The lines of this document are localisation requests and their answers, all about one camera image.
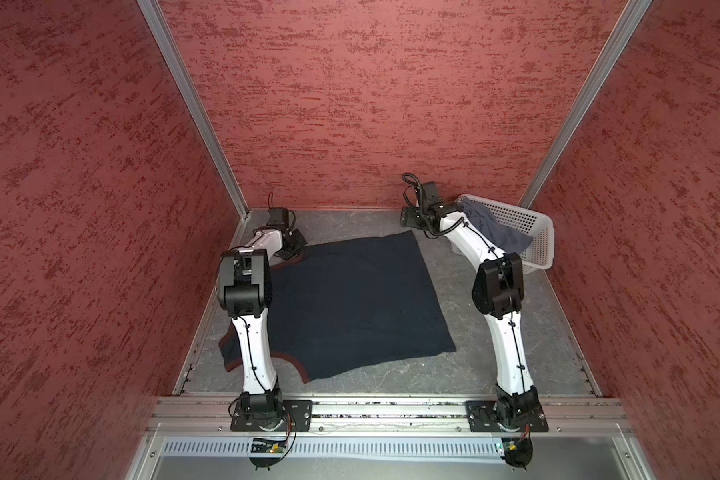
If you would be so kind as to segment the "navy tank top red trim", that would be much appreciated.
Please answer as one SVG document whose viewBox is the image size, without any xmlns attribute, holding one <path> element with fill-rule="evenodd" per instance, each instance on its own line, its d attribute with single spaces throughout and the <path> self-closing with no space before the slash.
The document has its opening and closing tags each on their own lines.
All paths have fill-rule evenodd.
<svg viewBox="0 0 720 480">
<path fill-rule="evenodd" d="M 305 383 L 456 349 L 410 231 L 308 246 L 270 270 L 270 351 Z"/>
</svg>

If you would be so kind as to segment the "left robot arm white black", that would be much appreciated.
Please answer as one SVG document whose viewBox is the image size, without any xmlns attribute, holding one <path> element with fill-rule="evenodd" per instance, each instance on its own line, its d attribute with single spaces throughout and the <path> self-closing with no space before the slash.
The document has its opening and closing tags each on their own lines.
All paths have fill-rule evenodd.
<svg viewBox="0 0 720 480">
<path fill-rule="evenodd" d="M 272 363 L 268 314 L 273 287 L 270 259 L 303 247 L 286 227 L 260 228 L 246 244 L 221 254 L 216 280 L 220 308 L 236 334 L 243 367 L 240 395 L 230 406 L 232 425 L 263 432 L 293 432 Z"/>
</svg>

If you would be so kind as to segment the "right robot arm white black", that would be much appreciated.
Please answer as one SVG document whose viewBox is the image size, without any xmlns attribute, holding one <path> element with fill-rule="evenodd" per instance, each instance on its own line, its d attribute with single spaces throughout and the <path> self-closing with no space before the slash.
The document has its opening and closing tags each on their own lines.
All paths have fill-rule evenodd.
<svg viewBox="0 0 720 480">
<path fill-rule="evenodd" d="M 447 238 L 474 267 L 472 303 L 489 326 L 497 365 L 491 418 L 505 431 L 526 430 L 538 418 L 541 405 L 521 332 L 525 288 L 520 256 L 496 246 L 466 214 L 443 204 L 428 210 L 406 206 L 401 210 L 400 223 L 423 231 L 427 237 Z"/>
</svg>

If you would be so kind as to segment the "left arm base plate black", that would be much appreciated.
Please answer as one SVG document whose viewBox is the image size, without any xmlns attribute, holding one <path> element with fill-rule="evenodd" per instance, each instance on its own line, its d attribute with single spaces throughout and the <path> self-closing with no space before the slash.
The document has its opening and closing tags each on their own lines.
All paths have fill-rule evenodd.
<svg viewBox="0 0 720 480">
<path fill-rule="evenodd" d="M 238 401 L 229 408 L 229 429 L 232 432 L 307 432 L 313 406 L 310 400 L 286 399 L 276 404 L 274 413 L 254 413 L 250 406 Z"/>
</svg>

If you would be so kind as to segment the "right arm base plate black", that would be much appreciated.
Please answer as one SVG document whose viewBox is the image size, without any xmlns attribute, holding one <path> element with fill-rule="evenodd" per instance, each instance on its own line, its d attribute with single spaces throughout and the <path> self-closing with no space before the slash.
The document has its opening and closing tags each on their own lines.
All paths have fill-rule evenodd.
<svg viewBox="0 0 720 480">
<path fill-rule="evenodd" d="M 467 401 L 466 419 L 473 433 L 547 433 L 549 426 L 539 403 L 513 405 L 508 400 Z"/>
</svg>

